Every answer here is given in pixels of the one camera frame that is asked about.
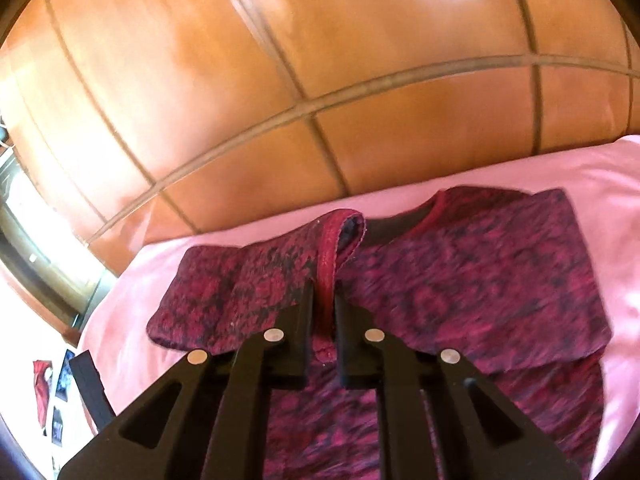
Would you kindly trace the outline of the photos on floor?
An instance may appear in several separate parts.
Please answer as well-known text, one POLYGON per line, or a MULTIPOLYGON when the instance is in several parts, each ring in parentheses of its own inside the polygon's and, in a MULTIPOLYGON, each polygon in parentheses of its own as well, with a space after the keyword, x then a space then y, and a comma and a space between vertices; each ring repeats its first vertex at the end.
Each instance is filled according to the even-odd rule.
POLYGON ((55 404, 55 400, 63 403, 68 401, 68 390, 73 379, 70 361, 74 357, 75 353, 72 350, 66 350, 57 373, 51 361, 32 362, 38 424, 42 434, 50 437, 51 442, 57 446, 63 445, 64 422, 62 411, 55 404))

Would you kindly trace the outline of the pink bed sheet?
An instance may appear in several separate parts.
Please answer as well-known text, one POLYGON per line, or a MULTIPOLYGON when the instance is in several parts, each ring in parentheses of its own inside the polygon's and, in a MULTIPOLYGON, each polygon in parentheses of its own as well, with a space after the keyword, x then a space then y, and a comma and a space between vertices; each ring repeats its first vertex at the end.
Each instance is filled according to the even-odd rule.
POLYGON ((107 399, 121 412, 180 359, 180 352, 153 344, 145 327, 189 247, 244 246, 268 240, 338 208, 355 209, 368 218, 390 217, 455 185, 525 192, 564 188, 574 206, 613 330, 602 358, 605 410, 591 468, 597 474, 620 448, 639 414, 638 136, 334 200, 231 230, 146 245, 90 315, 79 347, 91 353, 107 399))

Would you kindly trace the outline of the dark red patterned sweater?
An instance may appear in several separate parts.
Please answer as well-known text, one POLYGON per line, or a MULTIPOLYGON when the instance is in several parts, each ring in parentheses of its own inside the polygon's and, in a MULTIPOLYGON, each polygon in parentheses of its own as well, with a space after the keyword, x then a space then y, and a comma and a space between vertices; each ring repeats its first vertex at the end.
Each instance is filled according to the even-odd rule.
POLYGON ((271 240, 191 247, 146 331, 166 348, 228 352, 306 281, 319 297, 309 384, 273 396, 267 478, 378 476, 375 395, 338 383, 337 288, 410 348, 460 351, 588 476, 612 332, 562 190, 457 186, 392 218, 337 209, 271 240))

